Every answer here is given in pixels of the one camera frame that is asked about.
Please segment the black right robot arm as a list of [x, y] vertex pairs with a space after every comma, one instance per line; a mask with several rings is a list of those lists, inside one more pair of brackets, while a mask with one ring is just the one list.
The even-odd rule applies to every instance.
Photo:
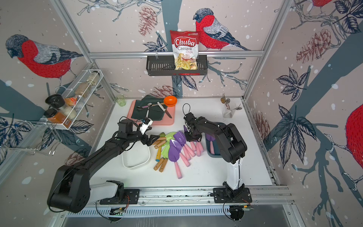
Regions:
[[235, 196], [244, 191], [240, 166], [247, 151], [247, 144], [234, 124], [220, 125], [205, 117], [196, 118], [192, 113], [184, 115], [187, 131], [184, 132], [188, 142], [202, 139], [202, 134], [214, 136], [220, 155], [227, 165], [226, 191]]

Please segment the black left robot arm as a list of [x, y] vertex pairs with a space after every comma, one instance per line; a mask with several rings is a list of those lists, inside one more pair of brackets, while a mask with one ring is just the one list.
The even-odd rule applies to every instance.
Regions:
[[118, 122], [118, 131], [99, 150], [74, 165], [60, 167], [56, 171], [47, 199], [48, 208], [73, 213], [83, 210], [92, 201], [90, 179], [101, 167], [124, 151], [130, 150], [138, 141], [151, 146], [160, 138], [158, 135], [145, 134], [152, 129], [152, 123], [149, 118], [144, 118], [140, 124], [129, 118], [121, 119]]

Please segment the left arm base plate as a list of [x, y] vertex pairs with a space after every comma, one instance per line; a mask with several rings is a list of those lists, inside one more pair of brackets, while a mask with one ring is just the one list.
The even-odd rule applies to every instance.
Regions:
[[140, 189], [124, 189], [121, 195], [116, 194], [112, 198], [102, 199], [101, 205], [134, 205], [138, 203]]

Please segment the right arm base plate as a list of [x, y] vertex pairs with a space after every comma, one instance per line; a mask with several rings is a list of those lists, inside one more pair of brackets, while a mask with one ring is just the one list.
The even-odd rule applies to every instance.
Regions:
[[237, 190], [214, 188], [210, 195], [213, 197], [214, 203], [252, 203], [250, 189], [246, 187], [240, 187]]

